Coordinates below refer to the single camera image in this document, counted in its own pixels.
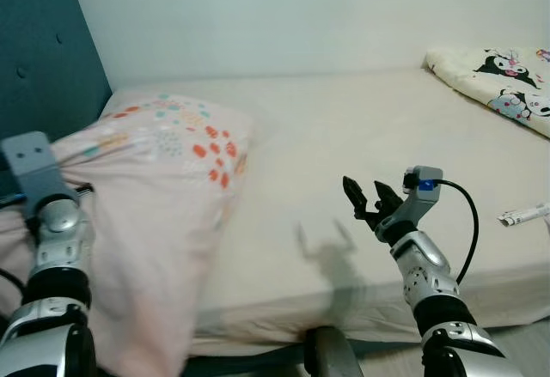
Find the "pink floral pillow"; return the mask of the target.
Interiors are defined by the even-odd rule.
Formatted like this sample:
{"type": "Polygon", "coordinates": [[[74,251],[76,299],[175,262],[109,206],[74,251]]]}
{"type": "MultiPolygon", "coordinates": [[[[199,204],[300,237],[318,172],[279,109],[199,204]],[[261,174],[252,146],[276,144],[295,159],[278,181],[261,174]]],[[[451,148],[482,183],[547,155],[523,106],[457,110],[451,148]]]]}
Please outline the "pink floral pillow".
{"type": "Polygon", "coordinates": [[[90,326],[108,374],[180,377],[251,135],[228,107],[120,92],[52,145],[65,179],[93,188],[90,326]]]}

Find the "dark robot leg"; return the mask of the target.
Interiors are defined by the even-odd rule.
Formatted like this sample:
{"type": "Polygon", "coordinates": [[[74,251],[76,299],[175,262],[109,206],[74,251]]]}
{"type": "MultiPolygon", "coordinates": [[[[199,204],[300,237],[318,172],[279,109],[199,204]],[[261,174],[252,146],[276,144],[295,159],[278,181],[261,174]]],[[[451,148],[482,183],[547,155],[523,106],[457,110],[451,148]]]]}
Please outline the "dark robot leg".
{"type": "Polygon", "coordinates": [[[364,377],[352,346],[337,327],[309,330],[302,346],[303,366],[309,377],[364,377]]]}

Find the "cream cartoon print quilt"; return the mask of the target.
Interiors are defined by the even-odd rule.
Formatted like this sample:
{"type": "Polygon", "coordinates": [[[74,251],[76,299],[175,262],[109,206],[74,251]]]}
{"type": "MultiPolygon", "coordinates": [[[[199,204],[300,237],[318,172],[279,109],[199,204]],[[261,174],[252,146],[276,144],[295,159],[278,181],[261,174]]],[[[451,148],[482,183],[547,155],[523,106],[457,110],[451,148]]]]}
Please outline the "cream cartoon print quilt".
{"type": "Polygon", "coordinates": [[[547,48],[439,48],[425,54],[425,66],[465,97],[549,137],[547,48]]]}

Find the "dark teal padded headboard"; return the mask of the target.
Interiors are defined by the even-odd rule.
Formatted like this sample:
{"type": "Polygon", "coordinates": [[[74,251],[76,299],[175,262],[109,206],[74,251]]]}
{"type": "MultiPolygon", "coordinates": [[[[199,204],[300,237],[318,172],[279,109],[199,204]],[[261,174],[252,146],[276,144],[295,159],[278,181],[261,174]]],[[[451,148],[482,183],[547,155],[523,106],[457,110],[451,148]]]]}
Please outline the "dark teal padded headboard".
{"type": "Polygon", "coordinates": [[[0,140],[67,137],[111,94],[78,0],[0,0],[0,140]]]}

